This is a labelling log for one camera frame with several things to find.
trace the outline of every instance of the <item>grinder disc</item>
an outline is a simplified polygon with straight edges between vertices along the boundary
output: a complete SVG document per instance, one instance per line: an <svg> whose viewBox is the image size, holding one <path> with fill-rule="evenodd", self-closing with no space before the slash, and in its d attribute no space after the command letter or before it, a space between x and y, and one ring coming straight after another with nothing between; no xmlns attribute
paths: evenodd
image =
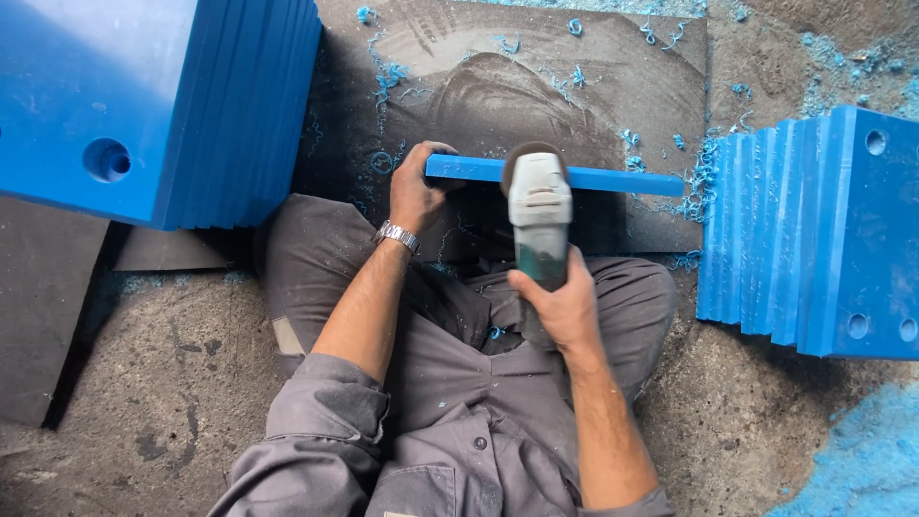
<svg viewBox="0 0 919 517"><path fill-rule="evenodd" d="M514 166L516 165L517 159L522 155L532 155L533 153L552 153L558 156L559 163L562 165L562 176L565 178L565 183L570 184L568 180L568 167L565 165L565 159L562 157L562 153L552 144L546 144L545 142L529 142L527 144L518 145L505 157L505 168L501 171L501 191L505 194L505 197L507 197L508 193L511 191L511 183L514 182Z"/></svg>

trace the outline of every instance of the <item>stack of blue plastic plates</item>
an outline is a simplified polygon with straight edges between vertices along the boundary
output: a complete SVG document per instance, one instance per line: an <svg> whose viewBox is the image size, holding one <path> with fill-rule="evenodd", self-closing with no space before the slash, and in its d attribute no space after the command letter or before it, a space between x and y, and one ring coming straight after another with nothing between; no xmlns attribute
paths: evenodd
<svg viewBox="0 0 919 517"><path fill-rule="evenodd" d="M152 228L287 195L313 0L0 0L0 192Z"/></svg>
<svg viewBox="0 0 919 517"><path fill-rule="evenodd" d="M919 123L845 106L719 139L697 317L919 359Z"/></svg>

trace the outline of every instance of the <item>wristwatch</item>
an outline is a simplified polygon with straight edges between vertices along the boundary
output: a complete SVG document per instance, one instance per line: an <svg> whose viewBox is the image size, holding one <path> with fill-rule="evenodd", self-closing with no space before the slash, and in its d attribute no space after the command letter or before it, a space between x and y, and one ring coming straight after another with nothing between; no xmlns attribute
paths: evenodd
<svg viewBox="0 0 919 517"><path fill-rule="evenodd" d="M383 223L383 226L380 227L380 230L377 231L377 235L373 237L373 243L379 244L383 237L389 237L390 239L396 239L397 241L405 244L412 251L412 255L418 252L418 239L415 238L408 230L402 228L401 226L396 226L393 223L390 223L388 220Z"/></svg>

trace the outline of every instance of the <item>shirt pocket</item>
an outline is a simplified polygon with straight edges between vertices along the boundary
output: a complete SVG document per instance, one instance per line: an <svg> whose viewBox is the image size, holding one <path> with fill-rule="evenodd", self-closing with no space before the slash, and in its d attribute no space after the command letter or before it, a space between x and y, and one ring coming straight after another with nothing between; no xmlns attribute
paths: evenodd
<svg viewBox="0 0 919 517"><path fill-rule="evenodd" d="M367 515L372 517L456 517L456 472L442 465L394 470L377 481Z"/></svg>

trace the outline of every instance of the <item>man's right hand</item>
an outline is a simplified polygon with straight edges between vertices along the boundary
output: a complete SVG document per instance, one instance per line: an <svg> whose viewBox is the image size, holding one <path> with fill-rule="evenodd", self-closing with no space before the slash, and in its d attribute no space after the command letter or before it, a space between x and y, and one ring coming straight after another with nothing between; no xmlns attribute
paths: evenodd
<svg viewBox="0 0 919 517"><path fill-rule="evenodd" d="M596 319L594 278L580 249L569 247L568 282L554 293L539 287L523 271L509 271L507 281L536 308L539 321L558 345L572 373L606 367Z"/></svg>

